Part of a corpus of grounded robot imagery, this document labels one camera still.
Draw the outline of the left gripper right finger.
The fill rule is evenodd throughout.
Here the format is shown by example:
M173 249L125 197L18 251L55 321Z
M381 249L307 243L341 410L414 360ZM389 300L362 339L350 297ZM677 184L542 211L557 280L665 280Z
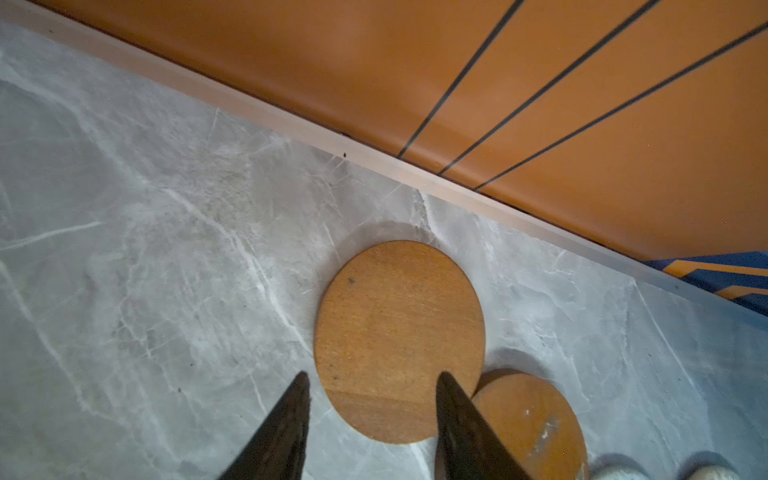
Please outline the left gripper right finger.
M438 376L435 403L447 479L531 479L450 372Z

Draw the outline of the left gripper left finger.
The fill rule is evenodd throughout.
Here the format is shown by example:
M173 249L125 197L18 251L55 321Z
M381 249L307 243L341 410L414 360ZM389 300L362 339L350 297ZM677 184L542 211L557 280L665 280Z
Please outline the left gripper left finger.
M310 418L310 380L300 371L220 479L301 479Z

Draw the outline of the light wooden round coaster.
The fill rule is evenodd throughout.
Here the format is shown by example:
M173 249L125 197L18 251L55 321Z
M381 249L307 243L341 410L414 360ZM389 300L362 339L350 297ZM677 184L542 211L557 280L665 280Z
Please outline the light wooden round coaster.
M479 382L486 329L478 296L446 254L388 241L347 262L320 301L314 359L323 389L352 428L388 444L436 435L436 382Z

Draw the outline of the dark glossy wooden coaster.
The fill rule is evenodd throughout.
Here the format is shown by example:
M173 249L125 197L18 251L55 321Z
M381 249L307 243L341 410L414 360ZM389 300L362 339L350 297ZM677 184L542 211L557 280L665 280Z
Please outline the dark glossy wooden coaster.
M469 398L531 479L589 477L576 414L549 382L522 372L493 371ZM439 437L434 477L447 479Z

